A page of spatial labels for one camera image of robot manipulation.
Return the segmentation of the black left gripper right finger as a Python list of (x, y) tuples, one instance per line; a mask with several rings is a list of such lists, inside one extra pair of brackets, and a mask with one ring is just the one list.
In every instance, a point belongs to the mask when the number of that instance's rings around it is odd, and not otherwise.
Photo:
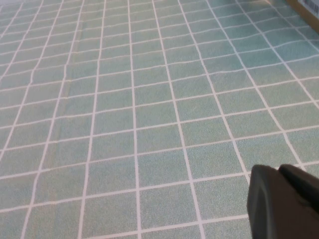
[(296, 192), (319, 213), (319, 179), (290, 164), (282, 164), (278, 170)]

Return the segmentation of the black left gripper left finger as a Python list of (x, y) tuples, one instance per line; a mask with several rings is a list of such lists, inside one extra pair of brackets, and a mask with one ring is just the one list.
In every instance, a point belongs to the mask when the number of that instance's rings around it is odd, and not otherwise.
[(278, 170), (252, 167), (247, 198), (252, 238), (317, 239), (319, 214)]

